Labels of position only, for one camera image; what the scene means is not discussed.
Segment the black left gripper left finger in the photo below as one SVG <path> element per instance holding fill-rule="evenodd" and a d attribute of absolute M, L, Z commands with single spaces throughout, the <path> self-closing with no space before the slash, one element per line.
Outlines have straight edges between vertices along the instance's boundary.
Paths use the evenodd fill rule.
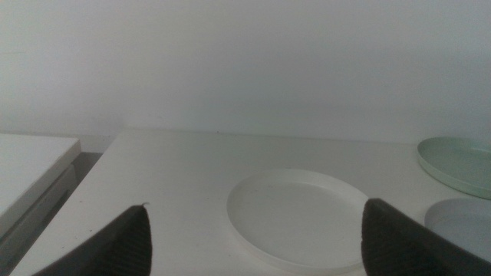
<path fill-rule="evenodd" d="M 147 276 L 152 267 L 150 220 L 133 205 L 36 276 Z"/>

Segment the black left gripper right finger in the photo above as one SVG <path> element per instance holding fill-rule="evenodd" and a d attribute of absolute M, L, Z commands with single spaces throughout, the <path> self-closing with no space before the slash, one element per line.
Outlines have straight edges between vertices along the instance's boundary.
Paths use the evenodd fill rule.
<path fill-rule="evenodd" d="M 490 262 L 446 240 L 382 199 L 368 199 L 361 223 L 366 274 L 485 276 Z"/>

